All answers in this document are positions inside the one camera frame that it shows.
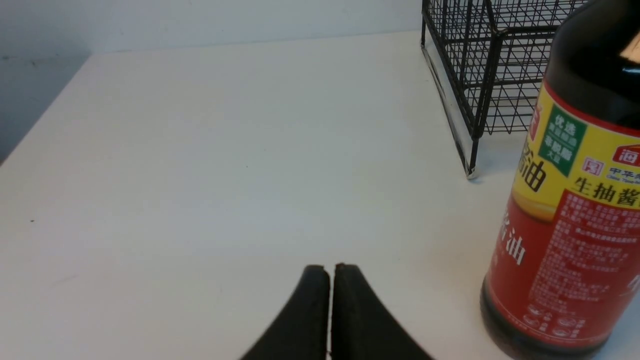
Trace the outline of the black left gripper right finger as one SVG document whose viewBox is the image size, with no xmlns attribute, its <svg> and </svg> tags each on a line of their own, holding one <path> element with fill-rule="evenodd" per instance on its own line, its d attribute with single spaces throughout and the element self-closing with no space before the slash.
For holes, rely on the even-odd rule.
<svg viewBox="0 0 640 360">
<path fill-rule="evenodd" d="M 430 360 L 377 297 L 355 264 L 334 267 L 333 360 Z"/>
</svg>

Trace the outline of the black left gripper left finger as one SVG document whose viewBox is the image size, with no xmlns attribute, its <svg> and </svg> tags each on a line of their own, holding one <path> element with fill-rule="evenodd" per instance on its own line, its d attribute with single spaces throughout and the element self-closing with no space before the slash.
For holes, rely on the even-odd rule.
<svg viewBox="0 0 640 360">
<path fill-rule="evenodd" d="M 324 360 L 330 305 L 330 276 L 307 265 L 282 310 L 243 360 Z"/>
</svg>

